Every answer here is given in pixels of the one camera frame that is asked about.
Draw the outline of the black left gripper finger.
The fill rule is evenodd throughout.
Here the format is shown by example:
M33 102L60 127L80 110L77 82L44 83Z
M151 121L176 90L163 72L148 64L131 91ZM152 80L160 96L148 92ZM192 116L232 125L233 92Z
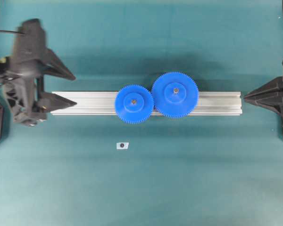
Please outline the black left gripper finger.
M283 99L283 76L276 77L260 88L248 93L243 97L250 104L281 103Z
M247 103L254 105L254 106L259 106L265 109L268 109L272 112L275 112L276 114L280 115L283 121L283 105L268 105L265 103L258 103L253 100L248 100Z

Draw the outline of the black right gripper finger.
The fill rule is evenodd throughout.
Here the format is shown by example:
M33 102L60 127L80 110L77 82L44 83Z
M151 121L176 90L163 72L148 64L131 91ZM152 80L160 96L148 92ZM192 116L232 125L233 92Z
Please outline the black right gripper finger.
M76 77L64 65L60 58L45 45L37 45L37 78L51 75L74 81Z
M43 115L55 110L65 109L76 105L76 102L54 93L38 92L37 114Z

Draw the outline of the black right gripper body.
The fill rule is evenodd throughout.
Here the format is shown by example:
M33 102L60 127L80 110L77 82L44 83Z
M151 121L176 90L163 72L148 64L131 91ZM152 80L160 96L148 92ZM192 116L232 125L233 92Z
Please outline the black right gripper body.
M46 69L46 60L33 59L15 64L6 71L3 95L14 123L34 127L47 120Z

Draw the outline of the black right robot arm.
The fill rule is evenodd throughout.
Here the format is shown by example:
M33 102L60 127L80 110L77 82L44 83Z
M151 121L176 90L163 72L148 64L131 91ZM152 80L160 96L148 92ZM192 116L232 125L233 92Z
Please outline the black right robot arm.
M46 92L45 75L75 80L75 76L49 48L45 51L44 62L33 59L13 65L10 57L0 60L0 88L14 123L35 126L47 120L48 113L77 104Z

